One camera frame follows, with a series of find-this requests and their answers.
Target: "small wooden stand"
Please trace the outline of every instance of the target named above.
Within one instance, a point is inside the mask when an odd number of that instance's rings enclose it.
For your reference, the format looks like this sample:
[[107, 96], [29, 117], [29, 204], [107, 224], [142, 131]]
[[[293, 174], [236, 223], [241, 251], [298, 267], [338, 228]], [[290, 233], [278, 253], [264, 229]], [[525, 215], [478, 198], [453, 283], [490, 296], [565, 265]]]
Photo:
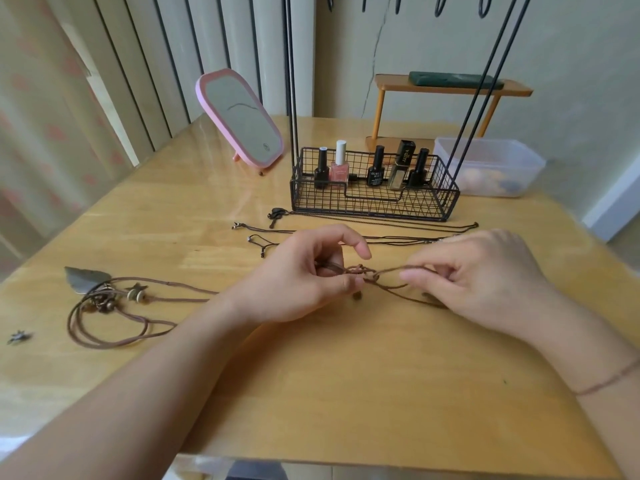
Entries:
[[[382, 106], [385, 103], [385, 93], [387, 91], [397, 91], [404, 93], [437, 93], [437, 94], [475, 94], [476, 90], [474, 88], [439, 88], [432, 86], [415, 86], [409, 80], [408, 75], [400, 75], [400, 74], [376, 74], [375, 76], [376, 86], [378, 87], [378, 105], [376, 107], [376, 118], [373, 122], [373, 132], [371, 136], [367, 136], [366, 144], [367, 149], [370, 152], [375, 151], [376, 145], [382, 144], [388, 151], [395, 151], [400, 140], [403, 137], [384, 137], [378, 136], [378, 130], [380, 129], [380, 119], [382, 117]], [[503, 79], [504, 87], [501, 89], [496, 89], [492, 92], [492, 100], [489, 105], [489, 109], [478, 128], [476, 133], [476, 137], [482, 138], [486, 131], [487, 126], [489, 126], [489, 122], [493, 117], [493, 113], [495, 112], [495, 108], [498, 107], [498, 103], [500, 102], [500, 98], [502, 96], [515, 96], [515, 97], [529, 97], [533, 94], [533, 89], [530, 89], [523, 84], [516, 82], [510, 79]], [[480, 91], [481, 95], [487, 93], [486, 89]], [[432, 139], [413, 139], [415, 141], [416, 148], [426, 147], [429, 150], [433, 150], [433, 140]]]

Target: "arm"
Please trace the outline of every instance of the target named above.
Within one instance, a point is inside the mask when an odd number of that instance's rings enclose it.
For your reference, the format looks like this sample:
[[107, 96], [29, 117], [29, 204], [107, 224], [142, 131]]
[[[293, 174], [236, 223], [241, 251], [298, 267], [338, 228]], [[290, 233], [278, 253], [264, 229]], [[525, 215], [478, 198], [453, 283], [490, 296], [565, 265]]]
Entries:
[[362, 236], [344, 225], [293, 234], [247, 278], [23, 444], [0, 464], [0, 478], [162, 478], [229, 357], [256, 327], [300, 318], [363, 286], [353, 275], [316, 272], [316, 260], [344, 264], [340, 241], [371, 257]]
[[640, 478], [640, 365], [632, 366], [640, 351], [556, 290], [519, 236], [494, 230], [452, 237], [426, 246], [409, 264], [436, 272], [407, 269], [405, 281], [455, 313], [537, 348], [578, 393], [624, 475]]

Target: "hand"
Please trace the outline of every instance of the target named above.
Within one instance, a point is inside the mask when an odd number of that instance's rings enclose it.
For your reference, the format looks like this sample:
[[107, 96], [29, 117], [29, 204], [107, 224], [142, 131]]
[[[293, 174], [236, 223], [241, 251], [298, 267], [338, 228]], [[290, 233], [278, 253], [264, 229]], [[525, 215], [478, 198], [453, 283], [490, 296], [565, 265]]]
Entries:
[[493, 330], [527, 340], [534, 309], [558, 291], [545, 279], [527, 245], [506, 230], [479, 231], [429, 244], [401, 279], [441, 300], [453, 312]]
[[316, 269], [316, 262], [344, 265], [340, 242], [352, 246], [361, 258], [371, 258], [363, 236], [346, 225], [301, 230], [224, 294], [252, 322], [284, 322], [307, 315], [335, 298], [361, 290], [364, 285], [361, 276]]

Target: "pink nail polish bottle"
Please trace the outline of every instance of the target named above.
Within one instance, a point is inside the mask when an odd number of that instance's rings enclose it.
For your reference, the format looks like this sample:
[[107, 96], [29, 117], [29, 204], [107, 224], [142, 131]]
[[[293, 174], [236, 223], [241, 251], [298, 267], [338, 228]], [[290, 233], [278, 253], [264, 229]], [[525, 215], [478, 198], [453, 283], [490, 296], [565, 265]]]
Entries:
[[347, 182], [349, 180], [349, 164], [344, 160], [347, 142], [339, 139], [335, 142], [335, 161], [329, 168], [329, 180], [332, 182]]

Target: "bracelet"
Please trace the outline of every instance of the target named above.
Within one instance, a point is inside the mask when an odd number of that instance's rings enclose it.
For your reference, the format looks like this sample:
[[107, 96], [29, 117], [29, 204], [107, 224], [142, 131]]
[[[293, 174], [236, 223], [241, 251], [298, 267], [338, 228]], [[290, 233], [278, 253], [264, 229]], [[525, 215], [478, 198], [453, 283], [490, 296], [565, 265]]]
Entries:
[[600, 389], [604, 389], [605, 387], [608, 387], [608, 386], [610, 386], [612, 384], [615, 384], [620, 379], [628, 376], [631, 372], [633, 372], [638, 367], [640, 367], [640, 357], [635, 359], [635, 361], [630, 363], [628, 366], [626, 366], [624, 369], [619, 371], [617, 374], [614, 374], [612, 377], [610, 377], [606, 381], [601, 382], [601, 383], [596, 384], [596, 385], [591, 386], [591, 387], [587, 387], [587, 389], [583, 389], [583, 390], [578, 391], [578, 392], [574, 391], [573, 393], [576, 396], [593, 394], [594, 392], [597, 392]]

